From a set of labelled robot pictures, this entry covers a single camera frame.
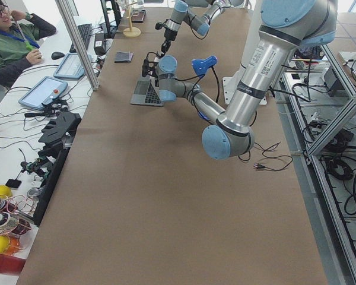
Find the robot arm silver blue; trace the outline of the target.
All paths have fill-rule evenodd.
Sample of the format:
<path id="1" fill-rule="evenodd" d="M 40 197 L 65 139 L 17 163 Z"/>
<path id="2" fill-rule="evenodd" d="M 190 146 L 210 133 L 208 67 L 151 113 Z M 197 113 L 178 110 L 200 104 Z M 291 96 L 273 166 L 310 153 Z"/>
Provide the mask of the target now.
<path id="1" fill-rule="evenodd" d="M 335 38 L 337 1 L 263 1 L 260 41 L 226 109 L 198 86 L 176 78 L 176 58 L 163 56 L 155 68 L 162 102 L 184 97 L 210 122 L 202 133 L 207 155 L 223 160 L 248 152 L 255 138 L 249 125 L 260 101 L 293 49 L 320 46 Z"/>
<path id="2" fill-rule="evenodd" d="M 171 42 L 175 41 L 182 23 L 186 23 L 192 31 L 196 31 L 203 39 L 208 34 L 214 19 L 221 15 L 227 8 L 242 6 L 244 1 L 175 1 L 170 18 L 155 24 L 156 30 L 164 29 L 164 42 L 161 52 L 157 56 L 162 58 L 169 50 Z M 208 9 L 202 14 L 195 14 L 192 7 Z"/>

